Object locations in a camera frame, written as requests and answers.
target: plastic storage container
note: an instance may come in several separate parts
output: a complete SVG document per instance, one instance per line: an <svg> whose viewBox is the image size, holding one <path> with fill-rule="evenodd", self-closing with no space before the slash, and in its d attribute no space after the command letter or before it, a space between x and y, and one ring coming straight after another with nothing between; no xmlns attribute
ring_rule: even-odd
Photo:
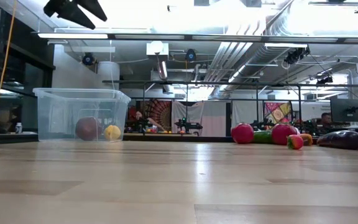
<svg viewBox="0 0 358 224"><path fill-rule="evenodd" d="M121 91L34 88L33 92L38 96L40 141L122 140L131 99Z"/></svg>

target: wooden floor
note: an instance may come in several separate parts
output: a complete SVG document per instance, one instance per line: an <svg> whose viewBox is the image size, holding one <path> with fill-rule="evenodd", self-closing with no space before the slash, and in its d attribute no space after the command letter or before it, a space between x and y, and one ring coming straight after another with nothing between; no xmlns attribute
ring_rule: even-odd
<svg viewBox="0 0 358 224"><path fill-rule="evenodd" d="M185 142L0 145L0 224L358 224L358 151Z"/></svg>

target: purple eggplant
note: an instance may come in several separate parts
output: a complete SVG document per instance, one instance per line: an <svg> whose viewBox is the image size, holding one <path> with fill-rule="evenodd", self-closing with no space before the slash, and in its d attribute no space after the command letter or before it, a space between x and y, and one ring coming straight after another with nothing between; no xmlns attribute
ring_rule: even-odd
<svg viewBox="0 0 358 224"><path fill-rule="evenodd" d="M338 149L358 149L358 133L355 131L335 131L318 138L317 145Z"/></svg>

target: yellow lemon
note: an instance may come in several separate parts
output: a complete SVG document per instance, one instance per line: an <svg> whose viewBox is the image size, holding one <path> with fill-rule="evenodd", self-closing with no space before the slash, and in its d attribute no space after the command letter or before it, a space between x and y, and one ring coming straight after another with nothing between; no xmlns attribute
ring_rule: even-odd
<svg viewBox="0 0 358 224"><path fill-rule="evenodd" d="M117 140L121 137L121 130L115 125L110 125L104 130L104 137L108 141Z"/></svg>

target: green cucumber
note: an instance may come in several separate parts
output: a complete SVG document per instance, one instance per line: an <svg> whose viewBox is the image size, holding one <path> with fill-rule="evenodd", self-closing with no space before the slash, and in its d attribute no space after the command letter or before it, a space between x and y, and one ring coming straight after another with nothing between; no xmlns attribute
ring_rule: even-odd
<svg viewBox="0 0 358 224"><path fill-rule="evenodd" d="M255 131L252 143L273 144L271 131Z"/></svg>

